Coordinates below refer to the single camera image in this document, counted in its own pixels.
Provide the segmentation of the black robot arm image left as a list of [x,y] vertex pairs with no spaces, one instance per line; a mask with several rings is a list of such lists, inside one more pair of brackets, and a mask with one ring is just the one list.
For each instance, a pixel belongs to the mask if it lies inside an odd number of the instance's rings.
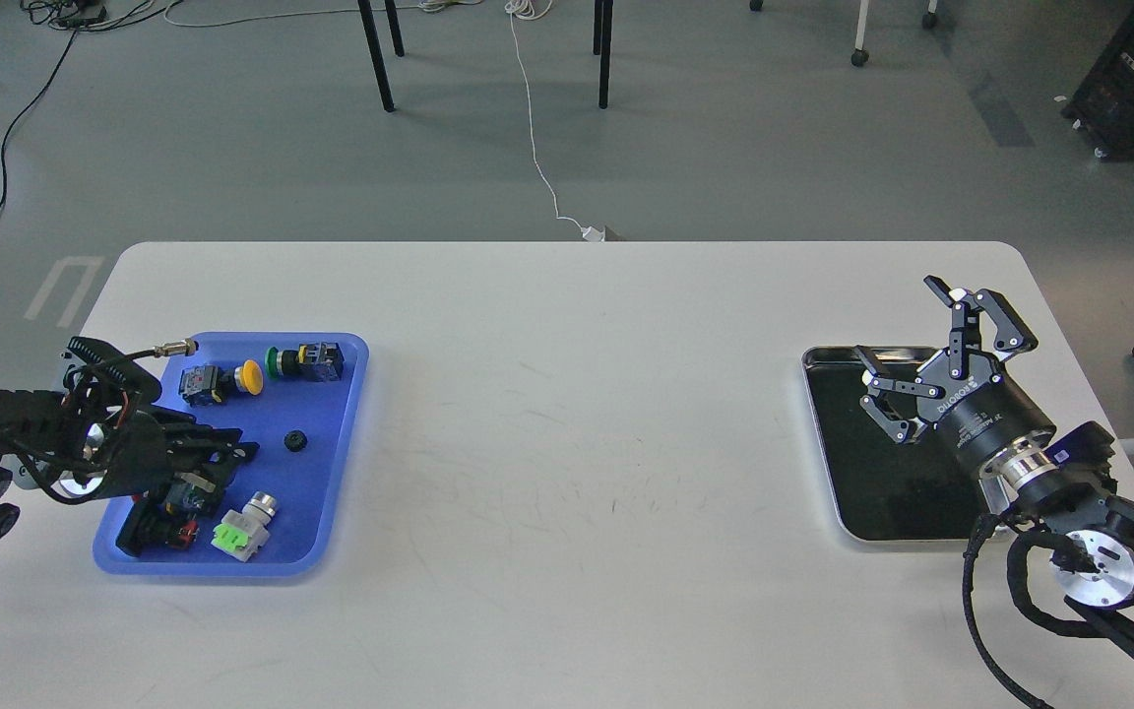
[[20,515],[3,501],[15,478],[3,462],[12,455],[56,503],[129,495],[115,542],[126,555],[189,548],[198,521],[218,510],[237,469],[259,451],[239,429],[210,427],[158,404],[160,381],[139,360],[197,349],[197,341],[183,340],[124,354],[76,336],[66,351],[62,390],[0,389],[0,539]]

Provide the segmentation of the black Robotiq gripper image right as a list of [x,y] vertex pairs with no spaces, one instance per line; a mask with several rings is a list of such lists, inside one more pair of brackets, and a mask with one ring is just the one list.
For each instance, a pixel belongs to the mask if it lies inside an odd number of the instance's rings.
[[[967,473],[982,473],[988,462],[1019,439],[1044,447],[1056,425],[1005,371],[1000,360],[1036,349],[1039,338],[1000,292],[953,289],[939,277],[926,287],[951,310],[948,346],[917,369],[919,380],[897,380],[866,346],[853,353],[865,368],[865,394],[860,406],[895,444],[932,438]],[[985,354],[980,316],[995,326]],[[937,398],[937,389],[942,390]],[[890,395],[919,398],[916,415],[902,417]]]

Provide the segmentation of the black Robotiq gripper image left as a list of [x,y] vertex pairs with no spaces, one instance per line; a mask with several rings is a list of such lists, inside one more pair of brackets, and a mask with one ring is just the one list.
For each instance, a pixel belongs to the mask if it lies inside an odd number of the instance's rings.
[[121,425],[90,423],[85,499],[141,495],[150,515],[185,522],[208,520],[237,479],[235,459],[251,462],[260,444],[243,441],[240,429],[217,429],[189,414],[159,407],[136,410]]

